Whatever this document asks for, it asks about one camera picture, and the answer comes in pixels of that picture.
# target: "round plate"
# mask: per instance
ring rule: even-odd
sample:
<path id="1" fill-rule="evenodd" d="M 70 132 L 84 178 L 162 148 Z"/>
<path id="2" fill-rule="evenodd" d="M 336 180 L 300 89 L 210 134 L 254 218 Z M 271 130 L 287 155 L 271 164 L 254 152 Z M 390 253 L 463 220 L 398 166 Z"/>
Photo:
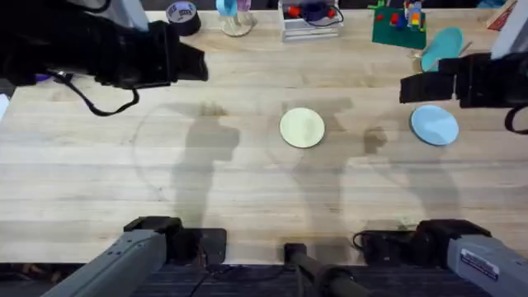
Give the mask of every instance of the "round plate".
<path id="1" fill-rule="evenodd" d="M 419 139 L 432 145 L 451 144 L 459 134 L 454 116 L 432 105 L 418 107 L 411 114 L 411 129 Z"/>
<path id="2" fill-rule="evenodd" d="M 306 149 L 318 144 L 324 136 L 321 116 L 308 108 L 294 108 L 280 119 L 282 138 L 296 148 Z"/>
<path id="3" fill-rule="evenodd" d="M 449 27 L 436 34 L 425 53 L 422 54 L 422 70 L 438 71 L 438 59 L 456 58 L 462 50 L 464 35 L 457 27 Z"/>

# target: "label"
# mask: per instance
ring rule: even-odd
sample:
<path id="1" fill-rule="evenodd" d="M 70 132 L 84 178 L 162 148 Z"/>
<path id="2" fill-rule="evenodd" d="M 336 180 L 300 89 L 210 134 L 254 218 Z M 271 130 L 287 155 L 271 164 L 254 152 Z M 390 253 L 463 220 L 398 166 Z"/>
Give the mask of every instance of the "label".
<path id="1" fill-rule="evenodd" d="M 462 248 L 460 250 L 460 260 L 463 263 L 482 272 L 485 276 L 491 278 L 492 280 L 498 281 L 498 275 L 500 272 L 498 266 L 484 260 L 481 256 L 477 256 L 473 252 Z"/>
<path id="2" fill-rule="evenodd" d="M 168 20 L 176 23 L 189 21 L 195 14 L 196 6 L 187 1 L 175 2 L 167 9 Z"/>

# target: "green toy board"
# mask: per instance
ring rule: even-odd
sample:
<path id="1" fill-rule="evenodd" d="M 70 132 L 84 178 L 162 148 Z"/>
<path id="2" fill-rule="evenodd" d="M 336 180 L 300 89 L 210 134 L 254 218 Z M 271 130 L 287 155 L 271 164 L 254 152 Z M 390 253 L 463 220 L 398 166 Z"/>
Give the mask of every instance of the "green toy board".
<path id="1" fill-rule="evenodd" d="M 372 42 L 423 50 L 427 44 L 427 31 L 413 31 L 407 26 L 397 29 L 395 26 L 390 25 L 390 17 L 393 13 L 400 13 L 402 10 L 402 8 L 392 7 L 379 7 L 375 10 Z M 381 20 L 378 20 L 379 15 L 383 15 Z M 426 14 L 423 12 L 422 19 L 424 26 L 427 27 L 425 22 Z"/>

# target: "clear container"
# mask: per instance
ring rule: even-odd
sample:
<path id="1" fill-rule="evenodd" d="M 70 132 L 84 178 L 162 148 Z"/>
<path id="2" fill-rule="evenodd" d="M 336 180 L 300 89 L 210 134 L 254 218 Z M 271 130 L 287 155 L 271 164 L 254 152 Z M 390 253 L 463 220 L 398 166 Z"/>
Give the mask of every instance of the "clear container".
<path id="1" fill-rule="evenodd" d="M 313 23 L 320 26 L 312 26 L 302 18 L 289 18 L 288 8 L 292 6 L 299 6 L 301 3 L 307 2 L 306 0 L 280 0 L 279 1 L 279 20 L 281 25 L 281 35 L 283 42 L 300 41 L 300 40 L 316 40 L 321 38 L 338 37 L 341 29 L 343 28 L 343 22 L 325 26 L 329 23 L 335 22 L 336 17 L 340 17 L 339 13 L 334 18 L 324 17 L 322 20 L 314 21 Z M 337 0 L 325 0 L 330 5 L 339 8 Z"/>

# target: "tape roll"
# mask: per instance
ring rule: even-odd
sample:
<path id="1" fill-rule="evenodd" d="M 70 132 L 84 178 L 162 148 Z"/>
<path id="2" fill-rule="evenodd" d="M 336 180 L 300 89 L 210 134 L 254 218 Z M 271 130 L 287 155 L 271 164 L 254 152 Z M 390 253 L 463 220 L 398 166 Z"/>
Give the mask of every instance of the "tape roll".
<path id="1" fill-rule="evenodd" d="M 325 2 L 301 3 L 300 15 L 305 21 L 319 21 L 328 14 L 328 5 Z"/>
<path id="2" fill-rule="evenodd" d="M 175 24 L 179 36 L 193 35 L 201 27 L 200 17 L 192 2 L 178 1 L 167 8 L 167 19 Z"/>
<path id="3" fill-rule="evenodd" d="M 237 14 L 237 0 L 216 0 L 216 10 L 221 16 L 232 17 Z"/>

